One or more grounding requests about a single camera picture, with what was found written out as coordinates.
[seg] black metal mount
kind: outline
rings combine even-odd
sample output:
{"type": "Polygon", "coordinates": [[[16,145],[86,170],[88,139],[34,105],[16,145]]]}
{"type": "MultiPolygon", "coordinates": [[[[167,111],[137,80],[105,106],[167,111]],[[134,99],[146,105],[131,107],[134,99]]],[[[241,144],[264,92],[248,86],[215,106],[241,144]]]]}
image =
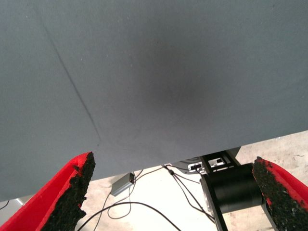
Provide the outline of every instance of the black metal mount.
{"type": "Polygon", "coordinates": [[[228,231],[222,214],[261,205],[274,230],[278,231],[252,174],[253,164],[240,165],[235,159],[238,150],[199,157],[206,172],[201,175],[200,182],[217,230],[228,231]]]}

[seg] wire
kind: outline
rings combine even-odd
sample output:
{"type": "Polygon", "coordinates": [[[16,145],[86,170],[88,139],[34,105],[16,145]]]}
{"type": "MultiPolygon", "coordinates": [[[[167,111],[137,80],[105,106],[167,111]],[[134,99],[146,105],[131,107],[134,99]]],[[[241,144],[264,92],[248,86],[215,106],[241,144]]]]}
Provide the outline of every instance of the wire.
{"type": "Polygon", "coordinates": [[[207,212],[205,212],[205,210],[202,208],[202,206],[200,205],[200,203],[198,202],[198,200],[195,198],[195,196],[191,193],[191,191],[189,191],[189,189],[186,187],[186,185],[177,177],[174,176],[184,187],[185,189],[189,192],[189,194],[192,196],[192,198],[195,200],[195,202],[198,204],[198,206],[200,207],[200,209],[202,210],[202,212],[212,221],[214,222],[214,217],[209,215],[207,212]]]}
{"type": "Polygon", "coordinates": [[[160,170],[160,169],[162,169],[162,168],[164,168],[164,167],[160,167],[160,168],[155,169],[155,170],[153,170],[153,171],[151,171],[151,172],[144,173],[142,176],[140,176],[138,179],[136,179],[136,181],[140,180],[141,177],[144,177],[145,175],[148,175],[148,174],[150,174],[150,173],[152,173],[152,172],[156,172],[156,171],[158,171],[158,170],[160,170]]]}
{"type": "Polygon", "coordinates": [[[143,171],[144,171],[144,169],[142,169],[142,170],[140,171],[140,173],[138,173],[138,175],[135,177],[135,179],[136,179],[138,176],[140,176],[140,174],[141,174],[143,171]]]}
{"type": "Polygon", "coordinates": [[[181,177],[181,178],[183,178],[183,179],[185,179],[185,180],[189,180],[189,181],[191,181],[191,182],[194,182],[194,183],[199,184],[199,182],[194,181],[194,180],[191,180],[191,179],[188,179],[188,178],[186,178],[186,177],[183,177],[183,176],[181,176],[181,175],[179,175],[179,174],[177,174],[177,173],[174,173],[174,175],[176,175],[176,176],[178,176],[178,177],[181,177]]]}
{"type": "MultiPolygon", "coordinates": [[[[107,195],[107,197],[106,197],[106,199],[105,199],[105,202],[104,202],[104,205],[103,205],[103,207],[102,207],[102,210],[105,208],[105,205],[106,205],[106,202],[107,202],[109,196],[110,196],[110,193],[107,195]]],[[[98,226],[98,223],[100,223],[100,220],[101,220],[101,217],[102,217],[102,213],[103,213],[103,212],[101,212],[100,217],[98,218],[97,223],[96,223],[96,226],[95,226],[95,228],[93,229],[93,231],[96,230],[96,227],[98,226]]]]}
{"type": "Polygon", "coordinates": [[[93,219],[93,217],[95,217],[96,215],[98,215],[99,213],[109,209],[109,208],[112,208],[112,207],[115,207],[115,206],[118,206],[118,205],[127,205],[127,204],[137,204],[137,205],[143,205],[143,206],[146,206],[152,210],[154,210],[156,213],[158,213],[159,215],[161,215],[163,218],[165,218],[174,228],[176,228],[177,230],[181,231],[171,220],[169,220],[163,213],[161,213],[160,211],[158,211],[156,208],[153,208],[152,206],[150,205],[147,205],[145,203],[141,203],[141,202],[121,202],[121,203],[118,203],[118,204],[113,204],[111,206],[108,206],[98,212],[96,212],[95,214],[93,214],[85,223],[83,223],[82,226],[80,226],[80,228],[77,230],[77,231],[80,231],[91,219],[93,219]]]}
{"type": "MultiPolygon", "coordinates": [[[[115,202],[114,204],[117,204],[117,203],[119,203],[119,202],[121,202],[121,201],[124,201],[124,200],[127,199],[127,198],[129,198],[129,202],[130,202],[130,195],[131,195],[132,192],[134,191],[134,188],[135,188],[135,184],[134,184],[133,189],[132,189],[131,192],[130,192],[130,188],[129,188],[129,190],[128,190],[128,196],[127,196],[127,197],[124,197],[123,199],[121,199],[121,200],[115,202]]],[[[107,215],[108,215],[108,217],[109,217],[110,219],[113,219],[113,220],[118,220],[118,219],[124,218],[124,217],[126,217],[128,214],[130,214],[130,212],[131,212],[131,204],[129,204],[129,211],[128,211],[128,213],[126,213],[125,215],[120,216],[120,217],[118,217],[118,218],[112,217],[112,216],[110,215],[110,213],[109,213],[109,212],[110,212],[110,209],[111,209],[111,208],[109,208],[109,209],[107,210],[107,215]]]]}
{"type": "Polygon", "coordinates": [[[181,170],[185,170],[185,171],[190,171],[189,169],[177,167],[177,166],[174,166],[174,165],[171,165],[171,164],[167,164],[167,165],[165,165],[165,166],[167,166],[167,167],[175,167],[175,168],[177,168],[177,169],[181,169],[181,170]]]}
{"type": "Polygon", "coordinates": [[[195,206],[193,206],[193,205],[191,204],[191,202],[190,202],[190,200],[188,199],[188,197],[187,197],[185,191],[183,190],[183,188],[181,187],[181,185],[178,183],[177,179],[176,179],[174,176],[173,176],[173,179],[174,179],[175,182],[178,184],[178,186],[181,188],[181,190],[182,190],[182,192],[183,192],[183,194],[184,194],[184,196],[185,196],[187,202],[189,203],[189,205],[190,205],[191,207],[193,207],[194,209],[198,210],[199,212],[202,212],[202,213],[203,213],[203,211],[202,211],[201,209],[199,209],[199,208],[197,208],[197,207],[195,207],[195,206]]]}
{"type": "Polygon", "coordinates": [[[0,210],[5,208],[6,206],[8,206],[9,202],[10,202],[10,200],[8,200],[8,202],[5,204],[5,206],[1,207],[0,210]]]}
{"type": "MultiPolygon", "coordinates": [[[[200,203],[198,202],[198,200],[195,198],[195,196],[191,193],[191,191],[186,187],[186,185],[178,178],[178,176],[175,175],[175,173],[171,170],[171,169],[168,169],[167,166],[163,166],[166,170],[168,170],[169,174],[173,176],[174,179],[177,179],[184,187],[185,189],[187,190],[187,192],[192,196],[192,198],[194,199],[194,201],[198,204],[198,206],[200,207],[201,211],[207,216],[207,218],[209,218],[212,222],[215,222],[215,219],[212,215],[208,214],[207,212],[205,212],[205,210],[202,208],[202,206],[200,205],[200,203]]],[[[189,202],[186,194],[185,194],[185,197],[188,201],[188,203],[192,206],[192,204],[189,202]]]]}
{"type": "MultiPolygon", "coordinates": [[[[130,188],[129,188],[129,190],[128,190],[128,196],[127,196],[127,197],[124,197],[123,199],[121,199],[121,200],[115,202],[114,204],[117,204],[117,203],[119,203],[119,202],[121,202],[121,201],[127,199],[128,197],[129,197],[129,201],[130,201],[130,195],[133,193],[134,189],[135,189],[135,184],[134,184],[134,186],[133,186],[132,191],[130,191],[130,188]]],[[[105,204],[106,204],[107,199],[108,199],[109,196],[110,196],[110,193],[107,195],[106,200],[105,200],[105,202],[104,202],[104,205],[103,205],[103,208],[102,208],[102,209],[104,209],[105,204]]],[[[125,214],[125,215],[123,215],[123,216],[121,216],[121,217],[119,217],[119,218],[114,218],[114,217],[112,217],[112,216],[109,214],[109,211],[110,211],[110,209],[108,209],[107,215],[108,215],[108,217],[109,217],[110,219],[121,219],[121,218],[126,217],[128,214],[130,214],[130,212],[131,212],[131,205],[129,205],[129,211],[128,211],[128,213],[125,214]]],[[[98,226],[98,224],[99,224],[99,222],[100,222],[100,219],[101,219],[101,217],[102,217],[102,213],[103,213],[103,212],[100,213],[100,217],[98,218],[98,221],[97,221],[96,226],[95,226],[95,228],[94,228],[93,231],[96,230],[96,227],[98,226]]]]}

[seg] small gray box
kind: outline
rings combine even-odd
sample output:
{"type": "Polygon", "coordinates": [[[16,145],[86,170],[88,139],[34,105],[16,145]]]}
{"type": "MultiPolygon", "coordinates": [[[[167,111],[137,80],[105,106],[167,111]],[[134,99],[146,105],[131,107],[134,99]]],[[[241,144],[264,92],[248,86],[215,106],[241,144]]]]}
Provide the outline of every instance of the small gray box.
{"type": "Polygon", "coordinates": [[[110,194],[112,196],[118,196],[121,192],[134,185],[134,178],[135,176],[131,172],[126,174],[124,177],[113,183],[110,194]]]}

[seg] floor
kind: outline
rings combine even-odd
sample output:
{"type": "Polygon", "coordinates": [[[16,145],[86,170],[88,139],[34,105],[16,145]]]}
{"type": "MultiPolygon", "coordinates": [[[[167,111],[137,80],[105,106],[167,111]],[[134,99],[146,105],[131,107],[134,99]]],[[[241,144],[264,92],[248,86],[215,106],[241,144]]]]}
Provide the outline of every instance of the floor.
{"type": "MultiPolygon", "coordinates": [[[[241,164],[253,162],[257,156],[275,162],[296,176],[306,185],[308,184],[308,131],[300,132],[284,137],[275,138],[243,146],[237,160],[241,164]]],[[[145,169],[143,174],[158,167],[145,169]]],[[[198,175],[183,175],[195,181],[199,181],[198,175]]],[[[122,177],[114,176],[102,180],[92,181],[89,185],[87,200],[82,209],[87,215],[80,220],[77,228],[92,214],[100,210],[111,185],[122,177]]],[[[205,207],[204,195],[200,184],[183,180],[192,191],[198,201],[205,207]]],[[[106,206],[113,204],[126,197],[127,191],[117,197],[110,196],[106,206]]],[[[216,227],[205,217],[204,214],[192,209],[181,189],[165,169],[148,174],[136,183],[135,190],[131,195],[131,201],[149,204],[173,221],[182,231],[191,229],[203,229],[216,231],[216,227]]],[[[112,210],[112,216],[122,216],[129,210],[128,205],[120,205],[112,210]]],[[[230,231],[270,231],[271,225],[264,215],[261,207],[253,207],[245,210],[231,212],[224,215],[230,231]]],[[[98,216],[92,219],[82,230],[93,231],[98,216]]],[[[166,220],[150,209],[132,205],[131,213],[122,219],[110,219],[104,212],[96,229],[97,231],[156,231],[175,230],[166,220]]]]}

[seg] black cylinder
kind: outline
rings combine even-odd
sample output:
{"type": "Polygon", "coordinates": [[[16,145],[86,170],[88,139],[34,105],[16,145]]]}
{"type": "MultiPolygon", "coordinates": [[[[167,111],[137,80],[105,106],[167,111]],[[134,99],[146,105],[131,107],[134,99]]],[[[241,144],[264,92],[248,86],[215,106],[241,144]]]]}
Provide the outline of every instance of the black cylinder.
{"type": "Polygon", "coordinates": [[[208,174],[222,213],[262,204],[252,169],[253,164],[245,164],[208,174]]]}

